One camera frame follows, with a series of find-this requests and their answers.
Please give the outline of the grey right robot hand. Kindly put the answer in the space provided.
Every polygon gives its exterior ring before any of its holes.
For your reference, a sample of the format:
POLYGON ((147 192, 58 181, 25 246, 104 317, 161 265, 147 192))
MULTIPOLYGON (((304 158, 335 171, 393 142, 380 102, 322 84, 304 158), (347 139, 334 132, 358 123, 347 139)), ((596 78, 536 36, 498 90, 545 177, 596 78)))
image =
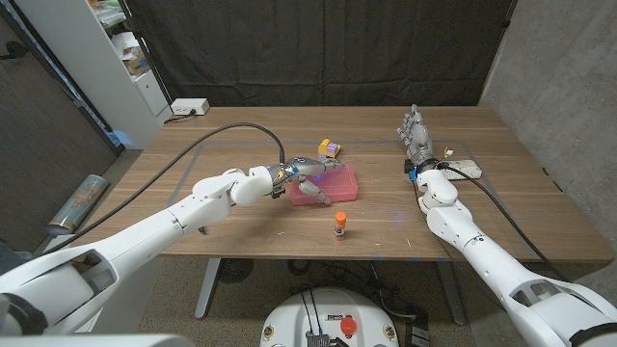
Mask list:
POLYGON ((397 133, 407 149, 408 158, 415 166, 434 158, 432 139, 417 105, 412 105, 412 112, 405 115, 397 133))

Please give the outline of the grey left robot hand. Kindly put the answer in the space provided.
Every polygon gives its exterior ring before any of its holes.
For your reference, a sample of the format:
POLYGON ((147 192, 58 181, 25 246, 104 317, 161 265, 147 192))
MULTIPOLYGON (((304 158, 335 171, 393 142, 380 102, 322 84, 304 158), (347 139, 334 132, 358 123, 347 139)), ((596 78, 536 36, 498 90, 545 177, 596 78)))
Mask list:
POLYGON ((345 166, 334 158, 312 159, 307 157, 294 157, 274 166, 267 167, 272 178, 273 188, 271 196, 278 198, 285 192, 286 183, 297 181, 301 192, 307 196, 318 198, 320 202, 330 204, 331 200, 311 181, 309 176, 330 170, 342 170, 345 166))

